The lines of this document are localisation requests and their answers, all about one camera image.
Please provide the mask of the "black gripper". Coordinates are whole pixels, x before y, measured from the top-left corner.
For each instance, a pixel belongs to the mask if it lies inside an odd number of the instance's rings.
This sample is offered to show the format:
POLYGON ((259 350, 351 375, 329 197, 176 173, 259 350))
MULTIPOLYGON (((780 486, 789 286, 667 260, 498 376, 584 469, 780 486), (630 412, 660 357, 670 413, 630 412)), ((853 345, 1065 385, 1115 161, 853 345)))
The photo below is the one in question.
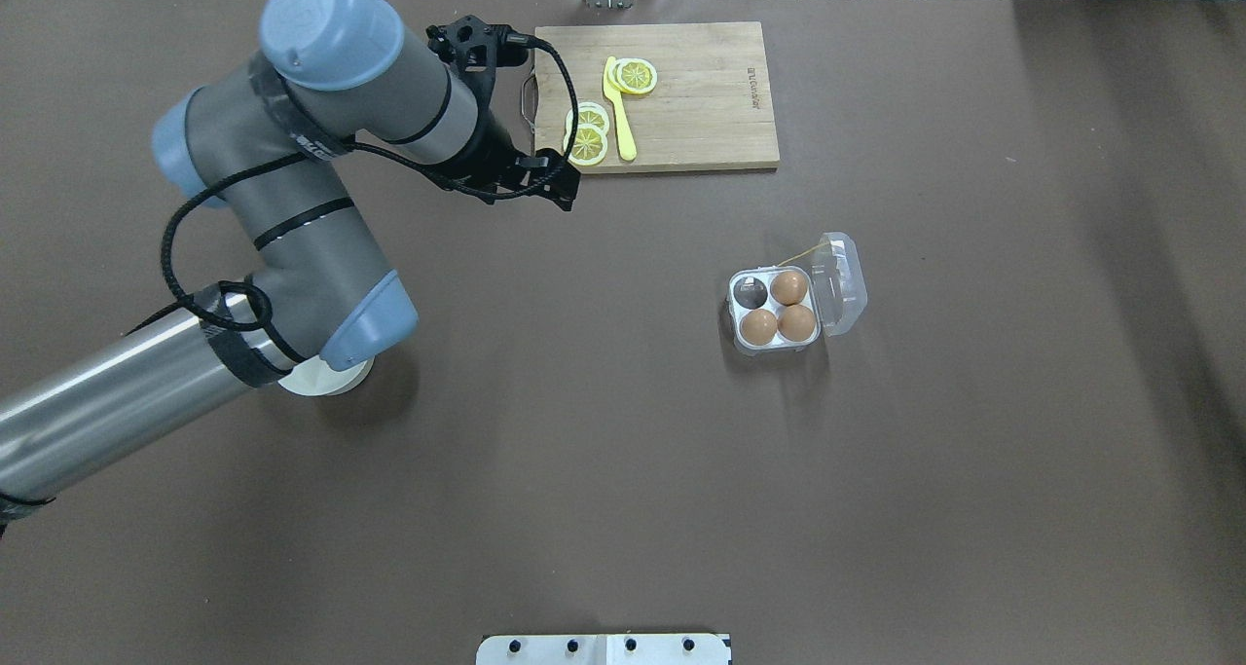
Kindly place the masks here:
POLYGON ((566 163, 562 152, 538 149, 526 154, 516 149, 510 132, 490 110, 480 112, 464 149, 429 167, 427 177, 446 191, 460 191, 483 203, 535 196, 564 212, 572 209, 579 191, 579 171, 566 163))

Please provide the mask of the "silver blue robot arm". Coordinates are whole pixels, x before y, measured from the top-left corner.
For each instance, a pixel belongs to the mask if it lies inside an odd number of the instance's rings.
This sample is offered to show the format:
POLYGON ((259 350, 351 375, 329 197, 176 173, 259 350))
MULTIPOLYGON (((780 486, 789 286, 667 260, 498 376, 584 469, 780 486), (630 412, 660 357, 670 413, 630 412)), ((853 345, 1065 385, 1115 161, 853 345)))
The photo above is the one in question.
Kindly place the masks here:
POLYGON ((564 139, 527 154, 495 75, 553 44, 456 17, 414 31, 386 0, 268 0, 255 50, 191 88, 151 151, 181 194, 159 237, 168 303, 2 403, 2 524, 307 362, 346 371, 409 337, 417 308, 335 161, 371 154, 440 191, 569 210, 564 139))

